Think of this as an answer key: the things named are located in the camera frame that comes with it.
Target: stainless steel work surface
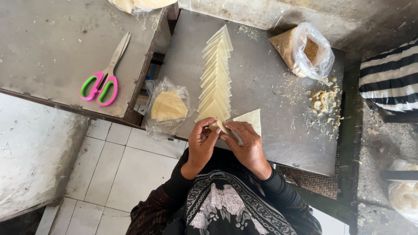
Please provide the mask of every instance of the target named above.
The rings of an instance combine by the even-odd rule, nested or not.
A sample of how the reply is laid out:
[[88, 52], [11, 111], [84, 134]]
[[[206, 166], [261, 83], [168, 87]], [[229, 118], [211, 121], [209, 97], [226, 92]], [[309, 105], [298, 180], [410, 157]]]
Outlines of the stainless steel work surface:
[[[197, 108], [202, 89], [202, 50], [206, 41], [227, 24], [234, 48], [229, 58], [232, 82], [232, 118], [260, 108], [263, 150], [268, 160], [320, 174], [334, 173], [336, 138], [332, 124], [309, 112], [307, 91], [327, 89], [310, 78], [294, 75], [274, 46], [273, 34], [223, 19], [182, 10], [164, 59], [159, 78], [167, 76], [174, 84], [186, 86], [191, 104]], [[344, 53], [334, 51], [336, 60], [329, 78], [341, 86]], [[198, 113], [187, 118], [176, 135], [188, 138]], [[227, 148], [219, 140], [217, 146]]]
[[[0, 9], [0, 88], [123, 117], [162, 12], [135, 16], [106, 0], [5, 1]], [[81, 84], [108, 66], [128, 31], [132, 37], [115, 69], [116, 99], [105, 107], [96, 99], [82, 100]]]

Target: black and white striped fabric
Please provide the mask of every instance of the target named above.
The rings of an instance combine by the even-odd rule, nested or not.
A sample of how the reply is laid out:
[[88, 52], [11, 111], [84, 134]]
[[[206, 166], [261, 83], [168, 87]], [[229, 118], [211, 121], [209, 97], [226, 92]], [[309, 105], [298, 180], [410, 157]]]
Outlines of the black and white striped fabric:
[[362, 62], [359, 91], [393, 113], [418, 113], [418, 38]]

